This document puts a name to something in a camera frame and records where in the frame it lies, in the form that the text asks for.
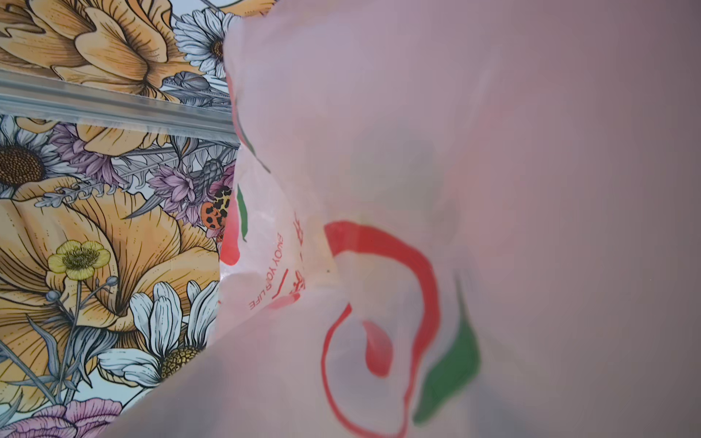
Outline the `pink plastic bag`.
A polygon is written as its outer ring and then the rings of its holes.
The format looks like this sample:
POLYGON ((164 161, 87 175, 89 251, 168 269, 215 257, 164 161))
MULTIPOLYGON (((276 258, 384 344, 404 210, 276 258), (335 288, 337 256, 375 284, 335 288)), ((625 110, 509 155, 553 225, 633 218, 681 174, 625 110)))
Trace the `pink plastic bag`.
POLYGON ((282 1, 214 343, 109 437, 697 437, 697 1, 282 1))

